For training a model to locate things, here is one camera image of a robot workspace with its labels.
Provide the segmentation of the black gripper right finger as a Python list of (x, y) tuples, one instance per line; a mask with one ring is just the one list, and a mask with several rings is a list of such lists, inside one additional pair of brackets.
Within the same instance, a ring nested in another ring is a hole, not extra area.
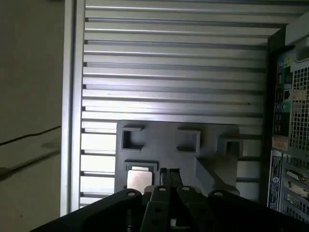
[(307, 232), (309, 225), (225, 190), (208, 196), (192, 186), (177, 188), (182, 222), (191, 232)]

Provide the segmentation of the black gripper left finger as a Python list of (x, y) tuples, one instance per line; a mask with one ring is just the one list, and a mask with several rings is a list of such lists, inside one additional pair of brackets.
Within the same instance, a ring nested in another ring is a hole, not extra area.
[(171, 178), (160, 169), (160, 184), (141, 194), (131, 188), (87, 205), (36, 232), (167, 232), (170, 230)]

